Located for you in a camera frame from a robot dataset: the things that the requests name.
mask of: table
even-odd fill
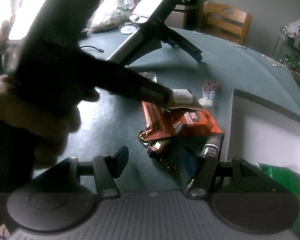
[[[162,49],[143,56],[129,68],[136,72],[153,71],[159,83],[169,88],[191,89],[197,99],[202,97],[205,82],[219,81],[214,115],[221,128],[226,124],[233,88],[256,94],[300,115],[300,90],[288,70],[273,67],[251,49],[234,47],[228,41],[210,35],[175,30],[202,50],[201,63],[180,48],[163,44]],[[95,57],[106,59],[127,37],[115,29],[93,34],[80,45],[104,49],[105,52],[100,53],[85,48]],[[178,138],[174,141],[170,160],[178,166],[179,175],[173,178],[160,163],[147,156],[146,148],[137,140],[139,131],[145,129],[140,103],[109,95],[103,90],[99,92],[98,102],[79,104],[81,128],[69,136],[67,148],[59,160],[75,155],[80,161],[88,161],[95,155],[113,154],[126,145],[130,159],[120,178],[116,179],[122,192],[183,188],[189,177],[180,163],[180,147],[188,145],[199,153],[205,138]],[[83,177],[82,184],[95,191],[92,177]]]

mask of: foil wrapper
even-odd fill
[[[199,33],[197,31],[193,31],[194,34],[202,34],[202,35],[207,35],[206,33]]]
[[[169,156],[169,144],[171,139],[151,141],[148,145],[147,154],[150,158],[166,159]]]
[[[240,45],[240,44],[237,44],[235,42],[232,42],[232,41],[229,41],[234,47],[239,47],[239,48],[244,48],[246,49],[247,47],[243,46],[243,45]]]
[[[147,79],[150,79],[152,82],[156,83],[157,82],[157,74],[155,72],[152,71],[148,71],[148,72],[138,72],[138,74],[140,76],[143,76]]]
[[[146,140],[145,138],[146,138],[146,131],[140,131],[139,134],[138,134],[138,140],[139,140],[142,144],[148,146],[148,144],[149,144],[150,141],[149,141],[149,140]]]
[[[262,54],[262,53],[260,53],[260,52],[258,52],[258,53],[259,53],[262,57],[264,57],[264,58],[270,63],[270,65],[272,65],[272,66],[274,66],[274,67],[281,67],[281,68],[285,68],[285,69],[289,70],[289,68],[288,68],[286,65],[284,65],[284,64],[282,64],[282,63],[280,63],[280,62],[274,60],[273,58],[270,58],[270,57],[268,57],[268,56],[266,56],[266,55],[264,55],[264,54]]]

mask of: white box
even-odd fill
[[[220,161],[297,167],[300,173],[300,116],[256,95],[234,89]]]

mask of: striped fabric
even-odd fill
[[[0,226],[0,240],[7,240],[10,234],[5,225]]]

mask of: orange candy wrapper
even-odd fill
[[[223,132],[208,110],[179,108],[173,112],[161,111],[155,104],[142,101],[146,121],[145,140],[171,136],[205,136]]]

